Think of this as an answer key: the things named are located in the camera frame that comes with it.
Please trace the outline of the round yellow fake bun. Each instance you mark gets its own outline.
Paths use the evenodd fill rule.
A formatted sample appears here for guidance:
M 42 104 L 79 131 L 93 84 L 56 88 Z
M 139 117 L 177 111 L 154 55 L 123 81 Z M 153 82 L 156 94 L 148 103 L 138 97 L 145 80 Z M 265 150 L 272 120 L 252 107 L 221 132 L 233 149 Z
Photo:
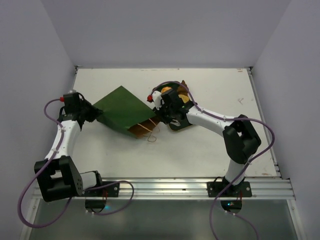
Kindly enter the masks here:
M 169 87 L 169 86 L 163 87 L 163 88 L 161 89 L 161 93 L 163 94 L 163 93 L 165 93 L 165 92 L 167 92 L 167 91 L 169 91 L 169 90 L 171 90 L 171 89 L 172 89 L 172 88 Z

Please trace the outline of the green brown paper bag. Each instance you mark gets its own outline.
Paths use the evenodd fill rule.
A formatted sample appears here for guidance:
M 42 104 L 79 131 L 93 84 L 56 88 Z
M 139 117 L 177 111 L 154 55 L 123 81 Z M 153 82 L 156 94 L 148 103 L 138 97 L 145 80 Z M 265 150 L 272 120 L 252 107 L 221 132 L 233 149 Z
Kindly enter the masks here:
M 102 111 L 97 121 L 106 127 L 135 139 L 157 140 L 160 119 L 153 110 L 123 86 L 119 86 L 93 105 Z

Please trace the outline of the metal tongs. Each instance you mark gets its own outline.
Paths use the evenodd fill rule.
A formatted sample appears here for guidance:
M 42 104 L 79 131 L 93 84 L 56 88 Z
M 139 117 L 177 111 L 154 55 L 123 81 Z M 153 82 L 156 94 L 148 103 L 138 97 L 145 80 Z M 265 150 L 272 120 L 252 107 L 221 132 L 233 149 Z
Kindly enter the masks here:
M 170 122 L 171 125 L 174 125 L 174 126 L 177 126 L 177 127 L 180 127 L 181 126 L 181 122 L 178 121 L 177 119 L 173 119 L 171 122 Z

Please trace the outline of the brown fake croissant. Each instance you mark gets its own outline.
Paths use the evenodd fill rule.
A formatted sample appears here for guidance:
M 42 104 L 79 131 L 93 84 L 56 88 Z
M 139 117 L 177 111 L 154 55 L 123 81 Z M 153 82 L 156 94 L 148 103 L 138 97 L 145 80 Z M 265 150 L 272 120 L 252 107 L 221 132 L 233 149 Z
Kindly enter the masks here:
M 181 92 L 187 92 L 189 90 L 188 85 L 184 80 L 181 81 L 180 83 L 180 91 Z

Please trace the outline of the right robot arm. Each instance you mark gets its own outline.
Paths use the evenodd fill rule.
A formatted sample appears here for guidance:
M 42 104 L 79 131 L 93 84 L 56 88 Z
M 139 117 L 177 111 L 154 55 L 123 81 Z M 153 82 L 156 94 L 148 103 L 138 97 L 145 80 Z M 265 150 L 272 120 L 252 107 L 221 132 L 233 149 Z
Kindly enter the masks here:
M 230 162 L 222 179 L 222 189 L 227 196 L 235 196 L 245 179 L 241 171 L 262 143 L 250 121 L 234 118 L 227 121 L 221 114 L 198 109 L 187 96 L 179 97 L 173 88 L 165 92 L 156 90 L 147 99 L 154 103 L 153 111 L 171 130 L 200 126 L 223 138 Z

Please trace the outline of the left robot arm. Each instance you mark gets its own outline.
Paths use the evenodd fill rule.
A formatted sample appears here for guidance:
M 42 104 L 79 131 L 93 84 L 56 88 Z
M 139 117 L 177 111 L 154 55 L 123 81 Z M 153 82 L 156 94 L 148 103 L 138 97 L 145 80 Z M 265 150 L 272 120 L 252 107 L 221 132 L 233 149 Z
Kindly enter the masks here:
M 101 175 L 96 170 L 79 173 L 72 155 L 84 123 L 92 123 L 102 111 L 77 91 L 64 94 L 58 100 L 64 106 L 56 119 L 57 133 L 53 145 L 44 160 L 34 164 L 42 198 L 52 202 L 80 197 L 85 190 L 92 196 L 99 196 L 104 190 Z

